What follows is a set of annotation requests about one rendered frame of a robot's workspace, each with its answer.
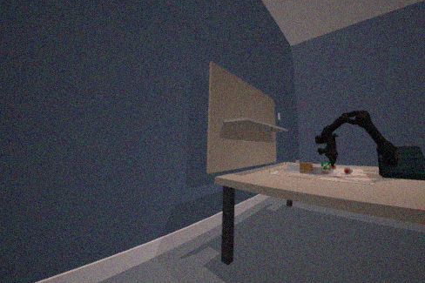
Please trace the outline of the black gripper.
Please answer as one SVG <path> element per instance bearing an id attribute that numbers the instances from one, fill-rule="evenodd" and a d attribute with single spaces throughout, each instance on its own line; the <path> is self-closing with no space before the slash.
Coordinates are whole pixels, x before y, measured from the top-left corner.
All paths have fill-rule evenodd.
<path id="1" fill-rule="evenodd" d="M 338 152 L 336 151 L 336 144 L 326 144 L 327 147 L 327 152 L 325 153 L 325 156 L 327 156 L 327 158 L 329 158 L 330 160 L 330 164 L 332 167 L 334 167 L 334 163 L 337 159 L 338 156 Z"/>

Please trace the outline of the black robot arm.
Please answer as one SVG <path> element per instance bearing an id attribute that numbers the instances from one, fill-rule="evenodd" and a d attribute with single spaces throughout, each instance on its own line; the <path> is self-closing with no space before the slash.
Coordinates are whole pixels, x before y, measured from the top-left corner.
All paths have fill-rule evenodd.
<path id="1" fill-rule="evenodd" d="M 355 119 L 350 119 L 355 117 Z M 337 118 L 331 125 L 323 128 L 321 136 L 315 136 L 316 144 L 336 144 L 335 138 L 338 137 L 335 133 L 331 135 L 335 129 L 338 129 L 344 123 L 350 123 L 351 125 L 358 125 L 363 127 L 369 133 L 369 136 L 377 144 L 376 150 L 382 155 L 382 163 L 384 166 L 398 166 L 398 153 L 397 149 L 390 141 L 378 132 L 376 127 L 372 124 L 371 117 L 367 111 L 351 111 L 344 112 L 339 118 Z"/>

